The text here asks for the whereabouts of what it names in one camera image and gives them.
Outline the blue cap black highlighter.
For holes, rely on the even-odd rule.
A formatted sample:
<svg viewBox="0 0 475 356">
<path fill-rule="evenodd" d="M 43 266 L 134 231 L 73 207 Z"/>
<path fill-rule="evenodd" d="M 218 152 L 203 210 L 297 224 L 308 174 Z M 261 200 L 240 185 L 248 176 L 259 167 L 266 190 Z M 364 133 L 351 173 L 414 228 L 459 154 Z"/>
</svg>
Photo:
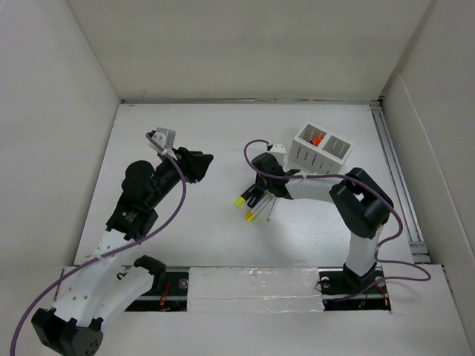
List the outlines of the blue cap black highlighter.
<svg viewBox="0 0 475 356">
<path fill-rule="evenodd" d="M 265 191 L 255 187 L 252 191 L 250 198 L 247 200 L 247 206 L 249 208 L 254 208 L 264 197 Z"/>
</svg>

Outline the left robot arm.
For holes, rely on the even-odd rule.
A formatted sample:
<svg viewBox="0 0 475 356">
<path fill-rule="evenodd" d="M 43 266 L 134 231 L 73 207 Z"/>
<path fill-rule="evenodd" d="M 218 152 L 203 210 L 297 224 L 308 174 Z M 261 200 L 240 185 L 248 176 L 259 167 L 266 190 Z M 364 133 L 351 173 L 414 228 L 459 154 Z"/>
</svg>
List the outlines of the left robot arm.
<svg viewBox="0 0 475 356">
<path fill-rule="evenodd" d="M 86 267 L 49 309 L 38 309 L 32 317 L 44 346 L 59 355 L 95 355 L 117 317 L 142 294 L 163 290 L 166 265 L 147 255 L 123 277 L 117 275 L 155 224 L 156 206 L 178 183 L 201 181 L 213 159 L 178 148 L 157 167 L 144 160 L 127 167 L 122 194 Z"/>
</svg>

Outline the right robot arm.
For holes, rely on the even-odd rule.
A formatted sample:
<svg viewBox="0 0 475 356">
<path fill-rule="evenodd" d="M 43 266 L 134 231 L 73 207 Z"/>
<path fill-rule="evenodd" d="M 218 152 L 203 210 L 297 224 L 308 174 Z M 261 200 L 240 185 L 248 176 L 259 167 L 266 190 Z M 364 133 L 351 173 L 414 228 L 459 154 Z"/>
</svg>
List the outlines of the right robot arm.
<svg viewBox="0 0 475 356">
<path fill-rule="evenodd" d="M 349 229 L 350 249 L 336 279 L 323 276 L 321 291 L 326 295 L 355 294 L 376 278 L 376 246 L 394 206 L 376 182 L 361 168 L 354 168 L 341 180 L 298 178 L 298 170 L 284 171 L 270 153 L 252 161 L 259 170 L 256 183 L 278 198 L 315 200 L 333 204 Z"/>
</svg>

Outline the yellow cap white pen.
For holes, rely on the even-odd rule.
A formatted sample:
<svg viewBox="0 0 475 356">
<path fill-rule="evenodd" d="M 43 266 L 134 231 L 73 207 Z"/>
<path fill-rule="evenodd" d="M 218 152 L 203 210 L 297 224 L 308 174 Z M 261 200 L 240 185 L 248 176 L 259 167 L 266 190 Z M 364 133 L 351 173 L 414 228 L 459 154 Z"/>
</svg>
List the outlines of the yellow cap white pen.
<svg viewBox="0 0 475 356">
<path fill-rule="evenodd" d="M 259 202 L 258 204 L 246 214 L 245 219 L 248 223 L 252 223 L 256 216 L 261 212 L 261 210 L 264 208 L 265 204 L 267 204 L 269 200 L 269 196 L 265 195 Z"/>
<path fill-rule="evenodd" d="M 266 208 L 272 203 L 273 200 L 274 198 L 271 196 L 266 197 L 266 199 L 263 200 L 259 207 L 256 208 L 253 215 L 249 218 L 249 222 L 254 223 L 260 217 L 260 215 L 262 215 Z"/>
</svg>

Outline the pink cap white pen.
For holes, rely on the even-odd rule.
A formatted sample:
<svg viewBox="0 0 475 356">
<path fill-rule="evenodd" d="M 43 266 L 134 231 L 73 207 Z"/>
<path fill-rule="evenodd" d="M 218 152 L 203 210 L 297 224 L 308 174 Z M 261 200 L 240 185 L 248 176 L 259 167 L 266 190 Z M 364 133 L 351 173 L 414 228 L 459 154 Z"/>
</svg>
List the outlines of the pink cap white pen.
<svg viewBox="0 0 475 356">
<path fill-rule="evenodd" d="M 278 198 L 274 198 L 274 200 L 272 201 L 272 204 L 271 204 L 271 208 L 267 214 L 267 217 L 266 217 L 266 221 L 267 222 L 271 222 L 272 221 L 272 215 L 274 214 L 274 211 L 275 211 L 275 207 L 276 205 L 278 204 Z"/>
</svg>

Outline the white pen holder box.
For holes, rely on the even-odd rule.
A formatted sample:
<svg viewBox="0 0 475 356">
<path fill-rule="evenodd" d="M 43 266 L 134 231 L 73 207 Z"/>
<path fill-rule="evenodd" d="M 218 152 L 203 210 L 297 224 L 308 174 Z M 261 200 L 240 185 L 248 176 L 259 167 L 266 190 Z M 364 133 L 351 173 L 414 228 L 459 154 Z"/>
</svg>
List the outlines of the white pen holder box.
<svg viewBox="0 0 475 356">
<path fill-rule="evenodd" d="M 311 141 L 323 136 L 322 142 L 315 147 Z M 311 174 L 338 174 L 353 144 L 332 131 L 312 122 L 306 122 L 292 140 L 288 161 Z"/>
</svg>

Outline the yellow cap black highlighter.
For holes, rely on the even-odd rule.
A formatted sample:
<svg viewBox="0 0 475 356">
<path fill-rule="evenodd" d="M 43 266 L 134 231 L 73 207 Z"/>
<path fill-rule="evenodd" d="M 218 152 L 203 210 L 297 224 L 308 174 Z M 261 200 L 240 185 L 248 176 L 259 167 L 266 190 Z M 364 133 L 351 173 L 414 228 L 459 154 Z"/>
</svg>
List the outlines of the yellow cap black highlighter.
<svg viewBox="0 0 475 356">
<path fill-rule="evenodd" d="M 235 201 L 234 205 L 237 208 L 242 207 L 257 191 L 258 187 L 253 184 L 247 188 Z"/>
</svg>

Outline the orange item in holder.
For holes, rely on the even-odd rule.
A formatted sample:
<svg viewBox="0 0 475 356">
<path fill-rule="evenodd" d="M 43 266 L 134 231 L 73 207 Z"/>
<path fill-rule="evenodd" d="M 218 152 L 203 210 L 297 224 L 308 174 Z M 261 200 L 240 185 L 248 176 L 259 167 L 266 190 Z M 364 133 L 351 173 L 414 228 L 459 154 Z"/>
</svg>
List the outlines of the orange item in holder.
<svg viewBox="0 0 475 356">
<path fill-rule="evenodd" d="M 319 144 L 322 142 L 323 140 L 323 136 L 317 136 L 315 138 L 312 139 L 311 143 L 315 146 L 315 147 L 318 147 Z"/>
</svg>

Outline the white foam block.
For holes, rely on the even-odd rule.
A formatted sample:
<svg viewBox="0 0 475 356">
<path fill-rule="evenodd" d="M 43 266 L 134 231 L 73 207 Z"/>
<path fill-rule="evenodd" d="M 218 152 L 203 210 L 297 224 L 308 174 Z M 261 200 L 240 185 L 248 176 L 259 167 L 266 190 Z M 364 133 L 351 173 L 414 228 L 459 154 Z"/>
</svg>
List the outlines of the white foam block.
<svg viewBox="0 0 475 356">
<path fill-rule="evenodd" d="M 188 312 L 314 313 L 324 310 L 316 267 L 196 267 Z"/>
</svg>

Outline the aluminium rail right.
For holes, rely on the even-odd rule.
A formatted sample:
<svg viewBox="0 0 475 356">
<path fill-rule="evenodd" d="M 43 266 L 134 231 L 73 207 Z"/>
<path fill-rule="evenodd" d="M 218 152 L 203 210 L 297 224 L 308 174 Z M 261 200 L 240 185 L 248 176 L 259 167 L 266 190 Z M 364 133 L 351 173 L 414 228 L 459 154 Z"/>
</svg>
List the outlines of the aluminium rail right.
<svg viewBox="0 0 475 356">
<path fill-rule="evenodd" d="M 370 103 L 370 112 L 373 116 L 393 185 L 396 189 L 396 197 L 393 200 L 397 202 L 399 207 L 399 213 L 404 223 L 405 234 L 414 262 L 417 265 L 429 265 L 432 263 L 432 260 L 419 227 L 419 221 L 416 217 L 380 101 L 372 101 Z"/>
</svg>

